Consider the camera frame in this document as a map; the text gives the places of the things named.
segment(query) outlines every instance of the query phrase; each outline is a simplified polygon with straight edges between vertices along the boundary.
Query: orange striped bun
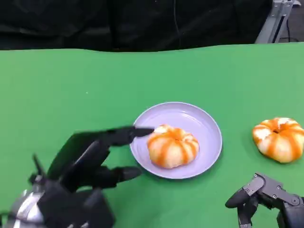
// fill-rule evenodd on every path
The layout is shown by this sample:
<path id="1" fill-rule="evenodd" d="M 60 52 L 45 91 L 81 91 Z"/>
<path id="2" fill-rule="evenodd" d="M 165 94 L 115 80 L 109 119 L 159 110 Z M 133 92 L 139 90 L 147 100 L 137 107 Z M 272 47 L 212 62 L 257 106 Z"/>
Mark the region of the orange striped bun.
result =
<path id="1" fill-rule="evenodd" d="M 153 163 L 171 169 L 193 161 L 199 151 L 199 143 L 183 129 L 161 125 L 150 136 L 148 149 Z"/>
<path id="2" fill-rule="evenodd" d="M 260 152 L 278 162 L 292 162 L 303 154 L 304 130 L 293 119 L 264 120 L 252 134 Z"/>

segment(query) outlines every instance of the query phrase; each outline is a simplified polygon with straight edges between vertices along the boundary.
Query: cable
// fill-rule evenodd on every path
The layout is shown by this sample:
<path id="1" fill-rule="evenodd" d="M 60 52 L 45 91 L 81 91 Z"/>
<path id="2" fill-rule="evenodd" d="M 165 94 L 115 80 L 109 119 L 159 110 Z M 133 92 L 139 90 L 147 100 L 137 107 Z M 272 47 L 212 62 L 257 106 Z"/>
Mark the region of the cable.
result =
<path id="1" fill-rule="evenodd" d="M 288 39 L 288 43 L 291 42 L 291 40 L 294 40 L 295 42 L 300 42 L 297 38 L 291 37 L 290 36 L 290 28 L 289 28 L 289 22 L 288 19 L 286 21 L 286 27 L 287 27 L 287 37 L 281 37 L 280 39 Z"/>
<path id="2" fill-rule="evenodd" d="M 290 29 L 289 29 L 289 22 L 288 19 L 286 21 L 286 26 L 287 26 L 287 34 L 288 34 L 288 43 L 290 43 Z"/>
<path id="3" fill-rule="evenodd" d="M 180 33 L 179 26 L 177 24 L 177 19 L 176 19 L 176 0 L 173 0 L 173 17 L 174 17 L 176 33 L 179 38 L 179 49 L 180 49 L 181 48 L 181 33 Z"/>

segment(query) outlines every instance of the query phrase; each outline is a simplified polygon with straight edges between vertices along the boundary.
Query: lavender plate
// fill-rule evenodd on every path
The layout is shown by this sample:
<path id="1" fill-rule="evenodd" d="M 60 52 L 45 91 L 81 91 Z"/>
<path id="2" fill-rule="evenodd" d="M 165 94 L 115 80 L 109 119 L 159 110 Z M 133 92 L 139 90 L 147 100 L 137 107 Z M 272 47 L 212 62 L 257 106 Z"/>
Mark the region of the lavender plate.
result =
<path id="1" fill-rule="evenodd" d="M 136 138 L 130 145 L 133 156 L 147 171 L 164 178 L 184 179 L 197 176 L 209 169 L 218 159 L 222 148 L 222 135 L 217 123 L 204 110 L 182 102 L 167 102 L 144 111 L 134 122 L 138 127 L 158 127 L 168 124 L 194 135 L 199 141 L 197 157 L 187 165 L 164 169 L 149 158 L 149 136 Z"/>

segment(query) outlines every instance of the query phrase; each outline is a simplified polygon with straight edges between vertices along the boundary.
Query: black backdrop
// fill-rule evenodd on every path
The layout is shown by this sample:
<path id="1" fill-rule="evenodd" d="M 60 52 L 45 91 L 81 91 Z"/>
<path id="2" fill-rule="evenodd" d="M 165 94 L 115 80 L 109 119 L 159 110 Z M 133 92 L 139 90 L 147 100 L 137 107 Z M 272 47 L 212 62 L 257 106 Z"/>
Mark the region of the black backdrop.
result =
<path id="1" fill-rule="evenodd" d="M 1 0 L 0 49 L 159 51 L 254 43 L 272 0 Z"/>

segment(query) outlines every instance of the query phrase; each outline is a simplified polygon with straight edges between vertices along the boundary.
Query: metal frame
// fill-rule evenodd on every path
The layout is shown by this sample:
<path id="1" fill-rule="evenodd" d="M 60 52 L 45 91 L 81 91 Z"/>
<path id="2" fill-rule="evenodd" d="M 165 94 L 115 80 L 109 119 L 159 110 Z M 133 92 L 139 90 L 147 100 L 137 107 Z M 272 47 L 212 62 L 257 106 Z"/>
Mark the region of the metal frame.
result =
<path id="1" fill-rule="evenodd" d="M 273 0 L 272 10 L 256 39 L 256 44 L 279 42 L 294 2 L 295 0 Z"/>

